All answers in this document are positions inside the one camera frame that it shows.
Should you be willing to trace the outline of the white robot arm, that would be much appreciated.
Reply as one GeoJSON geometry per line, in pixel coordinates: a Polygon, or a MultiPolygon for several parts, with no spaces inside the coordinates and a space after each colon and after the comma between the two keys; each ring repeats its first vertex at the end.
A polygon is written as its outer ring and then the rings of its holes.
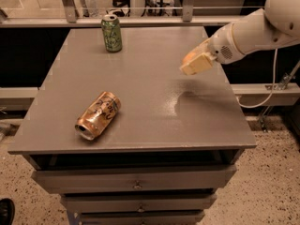
{"type": "Polygon", "coordinates": [[[190,51],[180,70],[186,75],[194,75],[216,62],[227,65],[251,53],[299,43],[300,0],[265,0],[263,8],[222,26],[190,51]]]}

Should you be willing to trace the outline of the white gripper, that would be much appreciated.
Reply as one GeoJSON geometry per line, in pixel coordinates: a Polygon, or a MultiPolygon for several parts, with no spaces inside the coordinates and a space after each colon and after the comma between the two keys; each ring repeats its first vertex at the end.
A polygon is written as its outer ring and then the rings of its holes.
{"type": "Polygon", "coordinates": [[[180,70],[186,75],[195,75],[210,69],[215,57],[220,64],[230,64],[245,57],[234,42],[232,23],[219,28],[214,35],[195,48],[202,50],[202,53],[189,62],[182,63],[180,70]]]}

